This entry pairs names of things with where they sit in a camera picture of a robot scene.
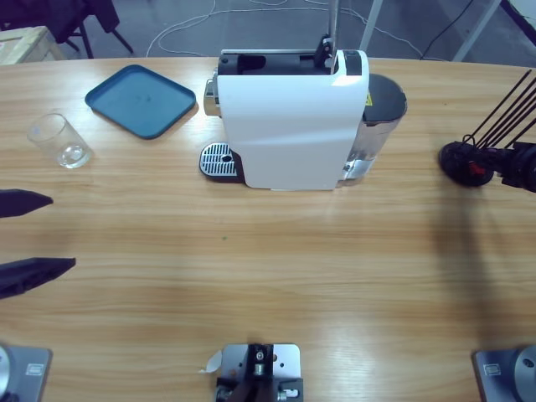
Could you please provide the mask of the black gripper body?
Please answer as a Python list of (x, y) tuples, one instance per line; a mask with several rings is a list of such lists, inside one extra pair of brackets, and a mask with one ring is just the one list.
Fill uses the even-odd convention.
[(502, 165), (502, 184), (535, 192), (535, 144), (515, 142)]

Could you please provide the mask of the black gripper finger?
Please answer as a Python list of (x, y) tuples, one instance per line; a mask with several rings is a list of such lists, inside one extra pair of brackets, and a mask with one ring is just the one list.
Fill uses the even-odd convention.
[(2, 218), (22, 216), (54, 202), (49, 196), (25, 189), (2, 189), (0, 199)]
[(470, 159), (507, 159), (510, 158), (515, 151), (507, 148), (476, 148), (469, 146), (464, 154)]
[(485, 158), (481, 165), (484, 167), (486, 175), (496, 175), (502, 178), (505, 170), (505, 160), (503, 158)]
[(1, 298), (22, 295), (53, 281), (76, 265), (76, 258), (33, 257), (1, 264)]

